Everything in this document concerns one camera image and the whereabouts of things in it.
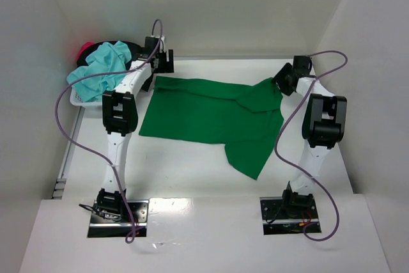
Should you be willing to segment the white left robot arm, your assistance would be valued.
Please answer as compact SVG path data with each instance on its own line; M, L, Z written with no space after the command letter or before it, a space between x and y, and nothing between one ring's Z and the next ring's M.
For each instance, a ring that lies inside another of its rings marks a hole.
M132 133L138 124L135 96L148 91L157 73L173 73L173 50L167 50L165 36L151 35L145 38L129 73L113 90L102 95L102 120L107 132L107 163L102 188L96 197L95 208L117 219L126 217L127 209L122 196L126 193L125 164Z

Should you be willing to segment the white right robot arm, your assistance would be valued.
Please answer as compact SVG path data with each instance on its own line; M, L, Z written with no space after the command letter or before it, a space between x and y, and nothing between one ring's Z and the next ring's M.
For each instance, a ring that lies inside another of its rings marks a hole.
M304 149L301 169L282 194L282 209L289 218L302 216L313 205L321 165L327 154L344 136L347 99L327 90L316 76L309 56L294 56L273 78L284 95L298 93L307 102L302 122Z

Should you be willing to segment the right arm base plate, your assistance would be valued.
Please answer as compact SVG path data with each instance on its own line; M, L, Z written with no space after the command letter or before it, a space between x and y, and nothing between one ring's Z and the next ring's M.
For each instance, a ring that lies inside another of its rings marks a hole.
M264 235L321 233L315 201L309 207L286 210L281 197L260 198Z

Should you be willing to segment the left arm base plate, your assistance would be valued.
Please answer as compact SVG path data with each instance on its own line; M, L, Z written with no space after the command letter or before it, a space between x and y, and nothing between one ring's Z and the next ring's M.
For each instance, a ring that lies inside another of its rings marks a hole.
M146 237L149 201L131 200L129 206L136 222L136 237ZM91 210L88 226L88 238L125 238L132 230L132 223L127 211L123 215L109 213L106 210L97 212L96 203Z

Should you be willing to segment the green t shirt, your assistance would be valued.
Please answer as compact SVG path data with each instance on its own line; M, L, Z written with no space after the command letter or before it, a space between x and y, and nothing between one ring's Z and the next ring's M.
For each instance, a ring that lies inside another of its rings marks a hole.
M140 136L222 144L227 161L255 180L284 118L271 78L255 85L158 76Z

